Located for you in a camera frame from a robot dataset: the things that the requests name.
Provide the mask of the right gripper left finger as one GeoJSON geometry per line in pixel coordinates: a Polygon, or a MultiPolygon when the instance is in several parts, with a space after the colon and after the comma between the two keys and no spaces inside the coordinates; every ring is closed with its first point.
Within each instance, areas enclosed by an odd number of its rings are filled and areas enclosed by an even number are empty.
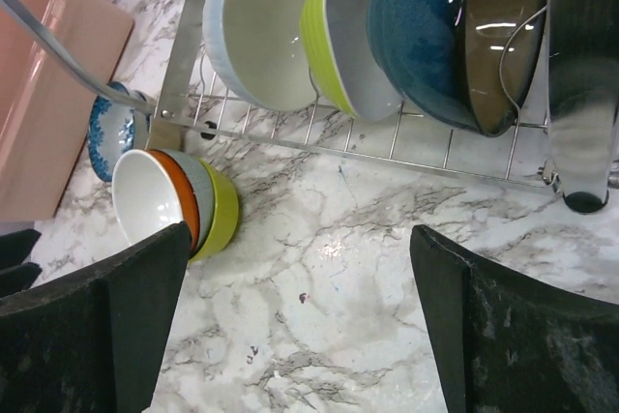
{"type": "Polygon", "coordinates": [[[151,405],[190,258],[172,224],[108,258],[1,297],[4,412],[151,405]]]}

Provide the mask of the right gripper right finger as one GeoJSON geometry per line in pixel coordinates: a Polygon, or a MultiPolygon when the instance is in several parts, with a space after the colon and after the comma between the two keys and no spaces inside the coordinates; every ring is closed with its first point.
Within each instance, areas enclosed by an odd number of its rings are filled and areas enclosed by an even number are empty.
{"type": "Polygon", "coordinates": [[[530,278],[426,225],[410,258],[451,412],[615,412],[618,307],[530,278]]]}

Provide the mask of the white orange bowl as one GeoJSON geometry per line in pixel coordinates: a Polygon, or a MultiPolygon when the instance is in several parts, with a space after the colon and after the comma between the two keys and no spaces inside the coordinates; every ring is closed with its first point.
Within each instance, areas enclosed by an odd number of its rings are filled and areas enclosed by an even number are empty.
{"type": "Polygon", "coordinates": [[[183,221],[190,229],[191,247],[197,245],[197,201],[184,171],[168,155],[126,152],[114,167],[111,191],[116,218],[130,244],[183,221]]]}

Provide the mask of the stainless steel dish rack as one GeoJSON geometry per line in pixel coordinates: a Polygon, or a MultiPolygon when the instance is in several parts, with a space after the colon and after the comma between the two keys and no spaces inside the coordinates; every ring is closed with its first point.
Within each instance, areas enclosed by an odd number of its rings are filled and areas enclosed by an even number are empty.
{"type": "Polygon", "coordinates": [[[500,174],[496,162],[476,163],[466,155],[467,150],[480,147],[479,137],[441,130],[411,103],[402,103],[385,122],[370,124],[337,113],[321,96],[315,96],[307,109],[290,113],[245,102],[223,86],[217,73],[204,73],[207,54],[197,42],[204,1],[185,0],[156,103],[125,96],[89,75],[21,1],[1,0],[1,5],[83,87],[113,103],[150,114],[155,121],[195,131],[207,140],[217,136],[247,140],[499,188],[562,193],[560,172],[552,160],[546,160],[535,174],[517,177],[512,172],[514,162],[528,154],[519,143],[534,131],[548,133],[547,118],[515,121],[501,143],[506,170],[500,174]]]}

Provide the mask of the dark teal beige bowl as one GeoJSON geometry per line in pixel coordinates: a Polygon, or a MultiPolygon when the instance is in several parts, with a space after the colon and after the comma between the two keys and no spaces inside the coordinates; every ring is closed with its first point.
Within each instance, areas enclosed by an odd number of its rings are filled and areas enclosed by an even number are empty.
{"type": "Polygon", "coordinates": [[[486,137],[515,121],[533,81],[546,0],[370,0],[368,43],[425,114],[486,137]]]}

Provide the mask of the lime green white bowl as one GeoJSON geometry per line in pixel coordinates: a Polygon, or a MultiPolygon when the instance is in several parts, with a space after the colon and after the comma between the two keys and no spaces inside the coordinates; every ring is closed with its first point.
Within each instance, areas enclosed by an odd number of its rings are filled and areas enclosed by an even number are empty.
{"type": "Polygon", "coordinates": [[[401,97],[369,48],[369,0],[305,0],[299,20],[311,77],[337,109],[371,122],[396,113],[401,97]]]}

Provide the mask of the white grey bottom bowl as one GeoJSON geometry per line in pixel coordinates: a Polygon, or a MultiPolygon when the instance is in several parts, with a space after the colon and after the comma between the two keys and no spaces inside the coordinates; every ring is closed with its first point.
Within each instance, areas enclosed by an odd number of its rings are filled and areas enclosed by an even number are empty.
{"type": "Polygon", "coordinates": [[[205,0],[202,37],[214,72],[246,103],[298,111],[316,99],[301,41],[305,0],[205,0]]]}

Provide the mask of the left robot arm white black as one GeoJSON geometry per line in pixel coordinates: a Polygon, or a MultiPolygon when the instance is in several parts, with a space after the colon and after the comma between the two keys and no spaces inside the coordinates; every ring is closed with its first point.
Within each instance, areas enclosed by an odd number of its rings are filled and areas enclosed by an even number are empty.
{"type": "Polygon", "coordinates": [[[1,237],[1,297],[32,286],[42,272],[40,265],[26,261],[41,237],[35,229],[24,229],[1,237]]]}

